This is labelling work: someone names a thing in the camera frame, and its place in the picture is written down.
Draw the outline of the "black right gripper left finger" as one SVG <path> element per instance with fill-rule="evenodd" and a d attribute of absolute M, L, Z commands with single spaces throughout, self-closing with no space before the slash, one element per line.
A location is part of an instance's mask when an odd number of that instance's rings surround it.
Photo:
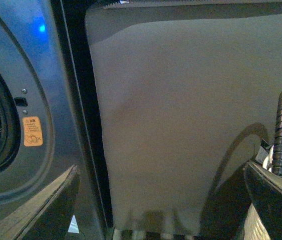
<path fill-rule="evenodd" d="M 80 186 L 77 165 L 0 221 L 0 240 L 64 240 Z"/>

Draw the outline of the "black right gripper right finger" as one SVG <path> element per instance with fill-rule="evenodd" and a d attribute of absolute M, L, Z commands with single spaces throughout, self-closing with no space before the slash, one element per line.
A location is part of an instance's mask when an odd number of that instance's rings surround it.
<path fill-rule="evenodd" d="M 252 204 L 272 240 L 282 240 L 282 178 L 249 161 L 244 180 Z"/>

